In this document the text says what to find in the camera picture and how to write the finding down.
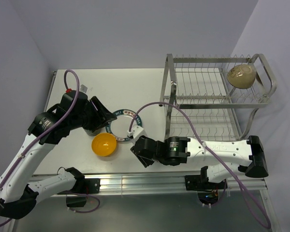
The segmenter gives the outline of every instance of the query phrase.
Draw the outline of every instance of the black bracket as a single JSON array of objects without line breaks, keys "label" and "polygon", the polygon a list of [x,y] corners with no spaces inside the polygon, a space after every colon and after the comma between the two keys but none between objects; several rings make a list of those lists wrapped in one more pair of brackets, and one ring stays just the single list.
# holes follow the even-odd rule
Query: black bracket
[{"label": "black bracket", "polygon": [[220,183],[211,183],[208,181],[201,181],[201,175],[186,175],[185,185],[187,191],[204,191],[213,189],[224,189],[224,181]]},{"label": "black bracket", "polygon": [[[96,194],[100,191],[100,179],[88,178],[83,180],[83,187],[79,191],[71,191],[82,194]],[[69,191],[64,191],[58,194],[69,194]],[[66,205],[69,208],[84,207],[87,202],[87,197],[67,197]]]},{"label": "black bracket", "polygon": [[87,178],[83,181],[83,186],[79,191],[63,191],[58,195],[69,194],[69,192],[82,193],[82,194],[96,194],[100,191],[100,179],[99,178]]}]

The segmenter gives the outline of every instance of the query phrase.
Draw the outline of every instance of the rack handle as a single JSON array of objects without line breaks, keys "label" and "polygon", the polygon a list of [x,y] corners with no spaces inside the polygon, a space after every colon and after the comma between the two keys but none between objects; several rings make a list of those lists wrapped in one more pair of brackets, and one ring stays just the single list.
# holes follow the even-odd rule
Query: rack handle
[{"label": "rack handle", "polygon": [[267,62],[267,59],[265,58],[264,54],[255,54],[252,58],[251,58],[251,62],[254,63],[257,58],[260,59],[260,62],[265,70],[265,73],[267,75],[267,77],[269,78],[270,82],[271,82],[271,87],[270,90],[267,93],[267,97],[271,97],[272,94],[276,91],[277,89],[277,79],[269,65],[269,63]]}]

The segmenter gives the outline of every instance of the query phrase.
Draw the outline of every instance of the metal dish rack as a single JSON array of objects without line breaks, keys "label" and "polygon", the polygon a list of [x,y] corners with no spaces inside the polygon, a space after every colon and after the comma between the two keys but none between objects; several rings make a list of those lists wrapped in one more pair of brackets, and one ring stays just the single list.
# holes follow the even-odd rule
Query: metal dish rack
[{"label": "metal dish rack", "polygon": [[[227,81],[228,71],[239,64],[254,65],[257,70],[256,80],[249,89],[235,88]],[[270,81],[268,90],[260,78],[263,74]],[[248,135],[257,110],[270,102],[276,87],[276,78],[263,54],[227,58],[173,58],[172,54],[168,54],[160,101],[183,109],[201,139],[238,141]],[[244,132],[241,132],[235,114],[235,109],[240,108],[252,109]],[[194,137],[186,119],[178,111],[173,111],[171,106],[165,109],[165,138]]]}]

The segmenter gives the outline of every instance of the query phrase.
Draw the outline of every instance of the white wall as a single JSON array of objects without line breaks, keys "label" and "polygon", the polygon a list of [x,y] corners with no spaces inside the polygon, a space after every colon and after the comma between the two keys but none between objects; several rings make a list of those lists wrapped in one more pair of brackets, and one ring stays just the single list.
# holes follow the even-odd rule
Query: white wall
[{"label": "white wall", "polygon": [[56,69],[164,67],[229,55],[257,0],[10,0]]},{"label": "white wall", "polygon": [[35,115],[43,110],[50,77],[16,11],[8,0],[0,0],[0,174],[19,150]]},{"label": "white wall", "polygon": [[259,0],[233,53],[264,53],[278,80],[250,134],[263,142],[271,200],[282,230],[290,232],[290,0]]}]

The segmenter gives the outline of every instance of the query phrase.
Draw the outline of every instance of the cable connector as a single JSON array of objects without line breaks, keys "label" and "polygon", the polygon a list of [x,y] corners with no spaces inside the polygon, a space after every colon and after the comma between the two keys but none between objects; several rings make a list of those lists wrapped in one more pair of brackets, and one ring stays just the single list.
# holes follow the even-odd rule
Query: cable connector
[{"label": "cable connector", "polygon": [[25,155],[19,154],[17,157],[23,159],[25,157]]},{"label": "cable connector", "polygon": [[205,153],[206,153],[206,142],[203,141],[202,143],[202,147],[204,148],[204,152],[203,152],[203,161],[205,161]]}]

